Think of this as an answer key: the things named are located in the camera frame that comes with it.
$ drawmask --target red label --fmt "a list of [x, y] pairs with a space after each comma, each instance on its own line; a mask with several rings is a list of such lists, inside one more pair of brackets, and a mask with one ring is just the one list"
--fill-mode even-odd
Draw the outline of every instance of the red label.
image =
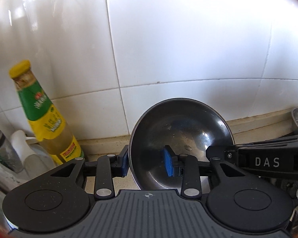
[[42, 97], [42, 93], [41, 92], [37, 92], [35, 94], [35, 99], [38, 100], [40, 97]]
[[62, 153], [62, 156], [67, 156], [69, 153], [72, 152], [74, 147], [75, 147], [75, 144], [73, 142], [72, 145], [68, 148], [68, 150], [66, 150], [65, 152]]

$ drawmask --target white plastic bottle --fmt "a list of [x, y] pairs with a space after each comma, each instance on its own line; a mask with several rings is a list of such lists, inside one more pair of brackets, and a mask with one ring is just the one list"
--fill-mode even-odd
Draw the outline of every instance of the white plastic bottle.
[[11, 144], [17, 152], [24, 169], [28, 173], [30, 179], [33, 179], [43, 173], [46, 173], [51, 168], [48, 167], [41, 158], [29, 147], [28, 140], [33, 140], [33, 137], [26, 137], [21, 130], [14, 132], [11, 135]]

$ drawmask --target screw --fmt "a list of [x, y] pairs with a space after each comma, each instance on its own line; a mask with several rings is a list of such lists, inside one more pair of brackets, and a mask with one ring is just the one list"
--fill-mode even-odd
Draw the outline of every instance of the screw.
[[111, 194], [111, 190], [106, 189], [106, 188], [102, 188], [102, 189], [97, 190], [96, 194], [98, 196], [102, 196], [102, 197], [109, 196]]
[[194, 189], [194, 188], [185, 189], [183, 193], [187, 196], [190, 196], [190, 197], [197, 196], [197, 195], [200, 194], [200, 192], [197, 189]]

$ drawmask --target crosshair symbol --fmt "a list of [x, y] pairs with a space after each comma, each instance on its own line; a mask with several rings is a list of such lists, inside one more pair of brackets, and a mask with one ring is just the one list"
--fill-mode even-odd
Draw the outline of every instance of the crosshair symbol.
[[146, 196], [147, 198], [151, 198], [152, 196], [154, 196], [152, 193], [150, 193], [150, 192], [148, 192], [148, 193], [146, 193], [144, 196]]

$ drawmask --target yellow bottle cap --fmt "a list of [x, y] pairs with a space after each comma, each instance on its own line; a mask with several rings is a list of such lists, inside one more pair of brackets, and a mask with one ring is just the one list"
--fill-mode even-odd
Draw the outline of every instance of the yellow bottle cap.
[[16, 77], [19, 77], [23, 73], [27, 72], [31, 68], [31, 63], [29, 60], [23, 60], [16, 65], [14, 65], [9, 70], [10, 78], [14, 79]]

